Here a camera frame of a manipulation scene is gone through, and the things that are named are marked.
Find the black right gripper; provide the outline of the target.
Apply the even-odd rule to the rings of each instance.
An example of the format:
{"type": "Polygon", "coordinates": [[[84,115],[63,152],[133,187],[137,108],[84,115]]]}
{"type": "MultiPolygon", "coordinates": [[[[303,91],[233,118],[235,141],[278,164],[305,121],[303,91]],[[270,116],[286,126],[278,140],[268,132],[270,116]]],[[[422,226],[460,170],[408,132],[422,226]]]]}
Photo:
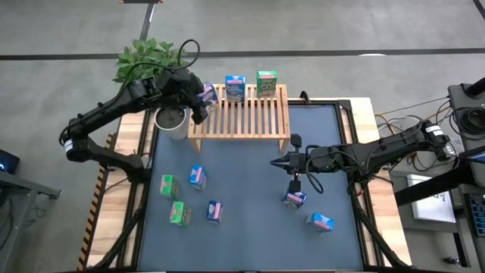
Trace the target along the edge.
{"type": "Polygon", "coordinates": [[[308,181],[317,193],[323,193],[324,188],[321,182],[316,178],[314,173],[321,173],[331,169],[330,163],[323,163],[323,160],[330,158],[329,152],[323,150],[317,151],[314,155],[309,152],[310,149],[316,150],[318,146],[309,145],[305,147],[305,152],[301,153],[299,149],[302,147],[302,138],[296,133],[292,133],[290,137],[290,144],[294,147],[294,151],[287,153],[280,158],[271,160],[271,165],[283,169],[286,173],[290,173],[293,178],[289,182],[289,190],[291,192],[299,192],[301,190],[301,181],[299,175],[307,176],[308,181]],[[281,164],[281,162],[288,162],[289,165],[281,164]]]}

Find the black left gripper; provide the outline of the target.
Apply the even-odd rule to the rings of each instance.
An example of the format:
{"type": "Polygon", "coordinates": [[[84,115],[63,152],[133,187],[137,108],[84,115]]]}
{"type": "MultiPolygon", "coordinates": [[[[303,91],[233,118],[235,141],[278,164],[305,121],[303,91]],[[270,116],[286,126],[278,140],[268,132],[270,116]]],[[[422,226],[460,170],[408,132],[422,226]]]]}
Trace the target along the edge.
{"type": "Polygon", "coordinates": [[[196,124],[208,117],[208,104],[198,97],[205,90],[205,84],[194,73],[188,70],[166,72],[157,79],[157,88],[161,93],[158,99],[161,107],[190,108],[196,124]]]}

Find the light blue Rice Krispies box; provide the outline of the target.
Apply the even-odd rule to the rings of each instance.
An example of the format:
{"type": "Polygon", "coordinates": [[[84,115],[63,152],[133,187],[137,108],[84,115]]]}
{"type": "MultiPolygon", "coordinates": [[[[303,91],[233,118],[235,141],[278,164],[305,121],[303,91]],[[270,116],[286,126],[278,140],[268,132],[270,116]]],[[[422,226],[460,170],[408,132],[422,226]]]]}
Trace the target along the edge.
{"type": "Polygon", "coordinates": [[[206,180],[207,175],[205,168],[202,165],[193,165],[189,176],[189,184],[196,190],[203,191],[205,189],[206,180]]]}
{"type": "Polygon", "coordinates": [[[246,94],[246,77],[240,75],[227,75],[225,77],[225,90],[228,101],[244,102],[246,94]]]}
{"type": "Polygon", "coordinates": [[[305,223],[313,227],[318,232],[328,232],[332,231],[334,227],[334,220],[322,215],[319,212],[314,212],[309,215],[305,223]]]}

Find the green Apple Jacks box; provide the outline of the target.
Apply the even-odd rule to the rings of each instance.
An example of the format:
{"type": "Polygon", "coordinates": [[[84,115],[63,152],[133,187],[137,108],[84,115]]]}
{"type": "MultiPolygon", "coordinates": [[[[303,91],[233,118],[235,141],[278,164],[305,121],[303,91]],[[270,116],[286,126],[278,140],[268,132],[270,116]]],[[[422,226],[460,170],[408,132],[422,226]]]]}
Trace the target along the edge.
{"type": "Polygon", "coordinates": [[[181,201],[174,201],[171,206],[170,223],[182,227],[189,225],[192,215],[192,208],[181,201]]]}
{"type": "Polygon", "coordinates": [[[179,185],[175,176],[164,174],[161,177],[160,194],[173,200],[179,199],[179,185]]]}
{"type": "Polygon", "coordinates": [[[276,71],[257,71],[257,97],[270,98],[275,96],[278,75],[276,71]]]}

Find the wooden slatted shelf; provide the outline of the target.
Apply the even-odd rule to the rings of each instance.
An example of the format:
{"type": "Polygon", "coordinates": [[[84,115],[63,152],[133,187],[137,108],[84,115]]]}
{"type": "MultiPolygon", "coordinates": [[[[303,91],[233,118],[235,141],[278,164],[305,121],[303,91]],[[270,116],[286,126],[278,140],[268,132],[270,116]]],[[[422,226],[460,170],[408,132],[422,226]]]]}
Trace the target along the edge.
{"type": "Polygon", "coordinates": [[[188,141],[195,151],[201,151],[203,140],[276,140],[279,151],[286,151],[291,135],[286,85],[278,84],[274,97],[258,98],[257,86],[248,84],[244,102],[229,102],[225,85],[214,87],[215,110],[201,124],[189,123],[188,141]]]}

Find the white plant pot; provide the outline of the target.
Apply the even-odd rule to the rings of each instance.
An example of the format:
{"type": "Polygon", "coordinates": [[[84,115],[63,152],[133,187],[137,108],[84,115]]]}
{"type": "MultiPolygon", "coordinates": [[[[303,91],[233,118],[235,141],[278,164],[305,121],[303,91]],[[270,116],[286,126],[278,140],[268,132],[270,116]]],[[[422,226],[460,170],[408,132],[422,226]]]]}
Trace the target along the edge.
{"type": "Polygon", "coordinates": [[[161,134],[173,140],[187,137],[189,130],[189,113],[185,108],[159,108],[155,112],[155,126],[161,134]]]}

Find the grey-blue table mat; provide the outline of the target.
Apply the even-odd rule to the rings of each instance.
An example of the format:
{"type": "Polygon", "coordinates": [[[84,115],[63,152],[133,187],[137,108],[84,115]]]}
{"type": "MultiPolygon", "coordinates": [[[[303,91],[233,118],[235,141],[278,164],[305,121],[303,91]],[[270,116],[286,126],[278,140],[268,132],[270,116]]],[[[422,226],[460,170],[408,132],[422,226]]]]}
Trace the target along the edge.
{"type": "Polygon", "coordinates": [[[278,142],[206,140],[196,152],[188,140],[158,136],[138,268],[141,271],[360,269],[361,252],[344,172],[319,174],[317,193],[306,178],[305,204],[281,202],[290,177],[270,164],[278,142]],[[189,184],[193,165],[205,168],[203,191],[189,184]],[[175,176],[179,199],[160,194],[161,177],[175,176]],[[223,204],[221,224],[206,220],[208,202],[223,204]],[[170,223],[171,206],[192,208],[189,225],[170,223]],[[332,231],[305,223],[314,212],[334,220],[332,231]]]}

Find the black diagonal bar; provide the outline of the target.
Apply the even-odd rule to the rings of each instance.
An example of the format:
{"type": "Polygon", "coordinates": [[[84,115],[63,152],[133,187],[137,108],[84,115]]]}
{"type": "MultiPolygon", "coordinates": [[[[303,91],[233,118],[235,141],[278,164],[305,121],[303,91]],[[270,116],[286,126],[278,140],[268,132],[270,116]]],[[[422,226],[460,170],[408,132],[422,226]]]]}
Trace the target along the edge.
{"type": "Polygon", "coordinates": [[[482,185],[477,182],[470,166],[470,163],[477,163],[485,168],[485,146],[461,153],[458,156],[458,160],[459,163],[456,168],[451,171],[394,193],[397,206],[403,206],[438,193],[453,190],[462,184],[477,187],[479,193],[485,193],[485,184],[482,185]]]}

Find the white paper sheet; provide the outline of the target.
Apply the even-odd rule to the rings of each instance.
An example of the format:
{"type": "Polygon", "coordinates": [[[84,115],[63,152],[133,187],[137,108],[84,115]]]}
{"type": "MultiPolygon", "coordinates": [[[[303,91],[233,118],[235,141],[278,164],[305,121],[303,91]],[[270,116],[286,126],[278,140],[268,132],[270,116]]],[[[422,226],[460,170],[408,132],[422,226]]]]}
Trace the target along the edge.
{"type": "Polygon", "coordinates": [[[449,191],[411,203],[414,219],[456,223],[449,191]]]}

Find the grey desk with papers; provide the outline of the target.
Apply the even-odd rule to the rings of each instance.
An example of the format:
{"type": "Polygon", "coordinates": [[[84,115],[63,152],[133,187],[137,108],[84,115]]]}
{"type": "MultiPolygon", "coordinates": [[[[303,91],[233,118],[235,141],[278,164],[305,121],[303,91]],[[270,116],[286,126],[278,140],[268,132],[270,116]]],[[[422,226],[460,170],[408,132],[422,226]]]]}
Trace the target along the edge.
{"type": "MultiPolygon", "coordinates": [[[[476,172],[473,170],[473,168],[471,169],[474,172],[474,177],[477,180],[477,182],[479,184],[484,185],[485,178],[478,179],[476,172]]],[[[410,175],[409,172],[403,172],[403,171],[390,172],[390,177],[396,180],[394,182],[394,185],[397,187],[397,189],[395,190],[394,193],[409,187],[408,185],[409,175],[410,175]]],[[[427,174],[426,176],[429,179],[431,179],[432,177],[436,177],[438,175],[431,176],[430,174],[427,174]]],[[[467,220],[468,228],[471,232],[472,240],[474,243],[474,251],[477,254],[477,259],[479,262],[480,269],[482,273],[485,273],[485,237],[478,237],[474,232],[473,223],[471,221],[471,209],[470,209],[470,203],[469,203],[470,195],[485,196],[485,193],[479,193],[477,187],[473,187],[465,184],[462,184],[459,187],[456,187],[455,189],[459,191],[460,198],[462,201],[462,204],[460,206],[452,206],[455,214],[455,218],[456,219],[464,218],[467,220]]],[[[458,237],[461,232],[461,228],[459,227],[458,222],[453,224],[453,223],[443,223],[438,221],[425,221],[425,220],[414,219],[414,217],[411,216],[411,203],[403,205],[403,207],[405,208],[405,217],[403,221],[404,228],[426,230],[426,231],[448,232],[448,233],[453,233],[456,237],[458,237]]]]}

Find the black orange striped strip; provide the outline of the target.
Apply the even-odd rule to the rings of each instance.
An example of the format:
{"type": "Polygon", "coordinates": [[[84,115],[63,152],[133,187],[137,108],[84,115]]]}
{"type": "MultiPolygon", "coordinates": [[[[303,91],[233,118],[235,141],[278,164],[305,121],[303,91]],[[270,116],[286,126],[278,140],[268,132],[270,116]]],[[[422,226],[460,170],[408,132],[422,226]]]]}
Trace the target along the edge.
{"type": "Polygon", "coordinates": [[[82,271],[88,267],[88,258],[94,239],[95,227],[99,218],[99,212],[102,206],[103,194],[108,178],[108,170],[104,165],[100,165],[97,174],[97,181],[93,193],[91,206],[86,222],[85,233],[83,235],[83,242],[80,249],[78,264],[76,271],[82,271]]]}

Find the dark grey equipment cart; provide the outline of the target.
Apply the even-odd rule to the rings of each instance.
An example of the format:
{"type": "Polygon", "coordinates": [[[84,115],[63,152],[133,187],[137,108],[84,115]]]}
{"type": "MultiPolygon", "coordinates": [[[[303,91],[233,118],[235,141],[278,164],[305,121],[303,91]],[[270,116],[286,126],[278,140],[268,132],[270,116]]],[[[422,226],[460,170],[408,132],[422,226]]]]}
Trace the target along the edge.
{"type": "Polygon", "coordinates": [[[485,146],[485,77],[476,83],[451,85],[448,93],[452,106],[449,123],[465,149],[485,146]]]}

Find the grey metal desk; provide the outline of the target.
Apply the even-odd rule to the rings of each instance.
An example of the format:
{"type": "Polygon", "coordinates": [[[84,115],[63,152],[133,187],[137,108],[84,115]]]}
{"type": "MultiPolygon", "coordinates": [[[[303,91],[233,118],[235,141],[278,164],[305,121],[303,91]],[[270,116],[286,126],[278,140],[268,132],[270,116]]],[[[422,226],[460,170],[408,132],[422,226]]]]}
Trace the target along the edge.
{"type": "Polygon", "coordinates": [[[40,194],[57,199],[61,190],[0,171],[0,273],[10,271],[28,218],[40,194]]]}

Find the backlit keyboard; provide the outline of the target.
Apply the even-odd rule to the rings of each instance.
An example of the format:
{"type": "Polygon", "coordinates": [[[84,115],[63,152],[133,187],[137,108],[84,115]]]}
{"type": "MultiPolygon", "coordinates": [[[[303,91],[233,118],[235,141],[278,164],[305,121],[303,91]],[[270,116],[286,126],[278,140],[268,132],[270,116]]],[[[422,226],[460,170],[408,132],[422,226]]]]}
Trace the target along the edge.
{"type": "Polygon", "coordinates": [[[485,196],[470,195],[471,221],[478,237],[485,237],[485,196]]]}

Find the dark monitor with blue light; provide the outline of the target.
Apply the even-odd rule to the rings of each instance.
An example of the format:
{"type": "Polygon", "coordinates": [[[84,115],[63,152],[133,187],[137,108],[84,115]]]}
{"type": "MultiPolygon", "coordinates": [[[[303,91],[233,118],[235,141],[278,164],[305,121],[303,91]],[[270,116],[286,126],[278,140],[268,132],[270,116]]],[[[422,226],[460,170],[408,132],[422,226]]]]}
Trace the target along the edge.
{"type": "Polygon", "coordinates": [[[20,158],[0,149],[0,171],[15,174],[20,158]]]}

